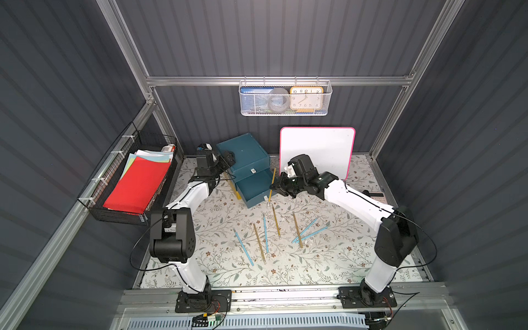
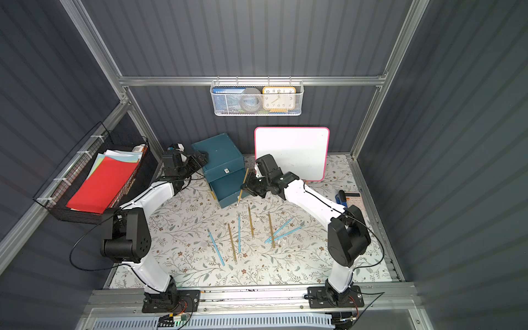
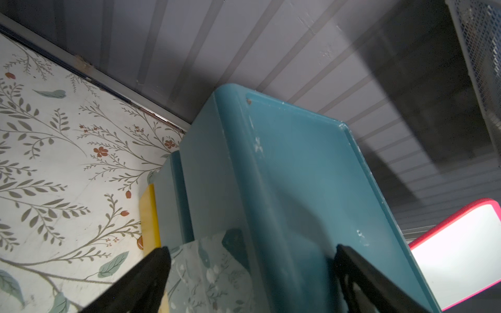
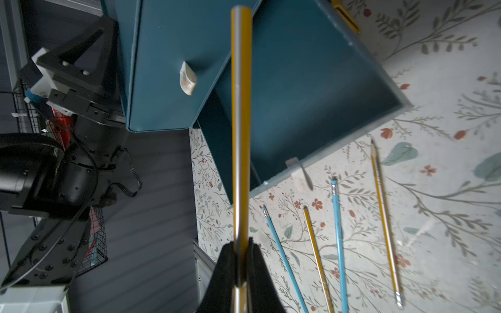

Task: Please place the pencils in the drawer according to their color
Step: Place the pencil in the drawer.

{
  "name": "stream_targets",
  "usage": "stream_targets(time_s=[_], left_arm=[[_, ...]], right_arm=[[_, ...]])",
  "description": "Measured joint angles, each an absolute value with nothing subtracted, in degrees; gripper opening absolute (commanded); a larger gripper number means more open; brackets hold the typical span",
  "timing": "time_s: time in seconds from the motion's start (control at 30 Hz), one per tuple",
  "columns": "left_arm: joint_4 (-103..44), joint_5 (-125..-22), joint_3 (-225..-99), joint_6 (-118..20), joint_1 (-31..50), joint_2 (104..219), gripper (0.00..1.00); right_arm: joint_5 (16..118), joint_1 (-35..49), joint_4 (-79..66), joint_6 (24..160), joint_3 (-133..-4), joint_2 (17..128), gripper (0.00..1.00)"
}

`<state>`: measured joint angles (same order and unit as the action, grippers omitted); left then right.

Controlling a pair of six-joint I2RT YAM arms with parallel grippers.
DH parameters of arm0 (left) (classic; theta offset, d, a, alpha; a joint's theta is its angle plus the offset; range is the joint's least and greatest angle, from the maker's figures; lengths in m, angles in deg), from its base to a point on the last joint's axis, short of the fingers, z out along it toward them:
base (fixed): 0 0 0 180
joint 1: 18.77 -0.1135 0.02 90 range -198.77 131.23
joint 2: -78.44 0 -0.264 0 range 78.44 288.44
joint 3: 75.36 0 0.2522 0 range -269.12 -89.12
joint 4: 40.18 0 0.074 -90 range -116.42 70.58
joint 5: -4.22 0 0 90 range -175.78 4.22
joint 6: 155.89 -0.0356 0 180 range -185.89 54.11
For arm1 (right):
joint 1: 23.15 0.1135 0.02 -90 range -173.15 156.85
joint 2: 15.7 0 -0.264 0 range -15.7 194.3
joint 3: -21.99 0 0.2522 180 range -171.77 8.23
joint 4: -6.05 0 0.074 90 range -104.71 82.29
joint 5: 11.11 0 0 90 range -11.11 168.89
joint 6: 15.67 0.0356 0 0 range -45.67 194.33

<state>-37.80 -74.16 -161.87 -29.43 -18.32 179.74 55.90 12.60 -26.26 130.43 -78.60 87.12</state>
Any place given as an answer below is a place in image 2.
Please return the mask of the teal drawer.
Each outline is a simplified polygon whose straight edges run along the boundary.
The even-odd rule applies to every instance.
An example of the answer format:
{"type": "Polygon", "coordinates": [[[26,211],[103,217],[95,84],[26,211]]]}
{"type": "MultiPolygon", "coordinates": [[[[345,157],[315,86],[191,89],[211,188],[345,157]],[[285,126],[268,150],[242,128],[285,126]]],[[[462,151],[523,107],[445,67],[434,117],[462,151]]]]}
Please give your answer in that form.
{"type": "Polygon", "coordinates": [[[248,196],[248,193],[241,190],[245,177],[246,169],[241,169],[210,183],[210,188],[216,196],[220,208],[227,208],[236,204],[239,201],[240,193],[242,193],[241,198],[248,196]]]}

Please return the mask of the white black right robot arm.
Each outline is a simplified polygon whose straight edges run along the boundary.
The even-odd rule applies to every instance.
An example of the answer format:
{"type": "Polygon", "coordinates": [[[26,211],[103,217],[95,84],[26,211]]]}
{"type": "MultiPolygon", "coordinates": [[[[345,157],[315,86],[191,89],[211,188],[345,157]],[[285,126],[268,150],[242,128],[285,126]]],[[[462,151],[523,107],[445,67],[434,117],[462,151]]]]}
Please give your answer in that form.
{"type": "Polygon", "coordinates": [[[272,193],[315,218],[327,231],[327,250],[334,261],[325,283],[327,295],[341,299],[349,294],[356,259],[371,245],[368,226],[358,207],[335,203],[294,173],[283,173],[270,154],[257,158],[241,189],[261,198],[272,193]]]}

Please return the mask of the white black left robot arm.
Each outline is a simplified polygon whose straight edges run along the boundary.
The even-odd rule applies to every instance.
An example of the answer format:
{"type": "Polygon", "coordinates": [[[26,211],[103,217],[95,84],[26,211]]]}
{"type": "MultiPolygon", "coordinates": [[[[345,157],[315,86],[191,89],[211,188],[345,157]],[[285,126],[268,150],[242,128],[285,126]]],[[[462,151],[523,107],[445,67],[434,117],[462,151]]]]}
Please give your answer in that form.
{"type": "Polygon", "coordinates": [[[166,293],[172,280],[151,254],[148,219],[184,189],[208,160],[206,151],[187,154],[181,144],[170,146],[162,156],[162,174],[137,197],[102,214],[102,256],[130,268],[148,294],[166,293]]]}

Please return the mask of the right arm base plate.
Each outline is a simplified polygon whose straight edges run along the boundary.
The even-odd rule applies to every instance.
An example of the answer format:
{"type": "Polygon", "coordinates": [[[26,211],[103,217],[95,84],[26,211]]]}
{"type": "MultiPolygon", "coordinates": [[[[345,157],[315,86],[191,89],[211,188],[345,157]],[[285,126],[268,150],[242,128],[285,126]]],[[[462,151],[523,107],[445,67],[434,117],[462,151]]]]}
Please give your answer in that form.
{"type": "Polygon", "coordinates": [[[330,286],[308,287],[304,299],[308,300],[311,309],[364,307],[364,298],[357,285],[346,288],[343,293],[338,293],[330,286]]]}

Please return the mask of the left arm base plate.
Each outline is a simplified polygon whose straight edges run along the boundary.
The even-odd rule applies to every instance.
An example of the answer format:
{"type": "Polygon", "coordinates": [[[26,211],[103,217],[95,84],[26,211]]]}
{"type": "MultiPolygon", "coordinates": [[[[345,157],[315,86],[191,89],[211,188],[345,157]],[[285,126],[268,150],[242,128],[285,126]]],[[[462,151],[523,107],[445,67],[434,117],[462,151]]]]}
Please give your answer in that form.
{"type": "Polygon", "coordinates": [[[163,294],[144,293],[142,313],[191,313],[196,312],[201,292],[199,290],[178,290],[163,294]]]}

